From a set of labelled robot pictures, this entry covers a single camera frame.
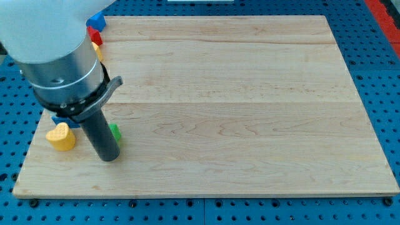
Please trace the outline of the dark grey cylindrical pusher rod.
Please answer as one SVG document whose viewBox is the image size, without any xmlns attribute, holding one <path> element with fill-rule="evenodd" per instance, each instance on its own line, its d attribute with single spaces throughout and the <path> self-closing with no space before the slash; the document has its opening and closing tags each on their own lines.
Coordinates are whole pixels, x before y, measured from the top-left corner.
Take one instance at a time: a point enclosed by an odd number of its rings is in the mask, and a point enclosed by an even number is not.
<svg viewBox="0 0 400 225">
<path fill-rule="evenodd" d="M 119 156 L 120 148 L 101 110 L 84 119 L 79 125 L 101 160 L 113 161 Z"/>
</svg>

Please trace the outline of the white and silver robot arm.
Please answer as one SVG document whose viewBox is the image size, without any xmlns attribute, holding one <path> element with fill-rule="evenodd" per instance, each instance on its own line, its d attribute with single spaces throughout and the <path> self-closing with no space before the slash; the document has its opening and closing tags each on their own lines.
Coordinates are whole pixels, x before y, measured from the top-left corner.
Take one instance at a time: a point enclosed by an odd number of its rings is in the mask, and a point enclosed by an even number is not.
<svg viewBox="0 0 400 225">
<path fill-rule="evenodd" d="M 39 103 L 78 123 L 103 161 L 120 153 L 101 108 L 122 85 L 109 78 L 86 28 L 113 0 L 1 1 L 1 44 Z"/>
</svg>

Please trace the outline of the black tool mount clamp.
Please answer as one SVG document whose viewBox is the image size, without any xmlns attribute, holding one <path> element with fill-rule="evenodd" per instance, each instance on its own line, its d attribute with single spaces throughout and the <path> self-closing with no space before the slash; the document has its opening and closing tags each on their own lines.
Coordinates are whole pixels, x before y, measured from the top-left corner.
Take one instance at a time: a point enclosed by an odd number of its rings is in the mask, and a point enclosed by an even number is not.
<svg viewBox="0 0 400 225">
<path fill-rule="evenodd" d="M 94 92 L 83 100 L 69 104 L 56 104 L 50 103 L 43 97 L 40 97 L 37 90 L 34 90 L 34 95 L 40 105 L 55 112 L 57 116 L 61 118 L 69 118 L 75 123 L 80 123 L 92 116 L 95 112 L 100 111 L 105 103 L 111 98 L 113 92 L 123 84 L 121 76 L 110 79 L 103 63 L 101 63 L 101 67 L 104 74 L 103 82 Z"/>
</svg>

